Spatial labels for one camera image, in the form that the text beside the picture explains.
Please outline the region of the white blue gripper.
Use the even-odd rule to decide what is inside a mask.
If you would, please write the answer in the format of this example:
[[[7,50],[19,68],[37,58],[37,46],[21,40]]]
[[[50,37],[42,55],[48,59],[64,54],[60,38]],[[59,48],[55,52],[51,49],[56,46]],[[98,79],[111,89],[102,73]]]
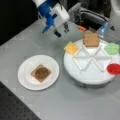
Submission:
[[[66,9],[55,0],[35,0],[35,5],[39,12],[39,15],[45,24],[43,33],[52,29],[57,37],[61,34],[58,32],[57,28],[61,25],[64,26],[66,32],[69,31],[67,21],[70,16]]]

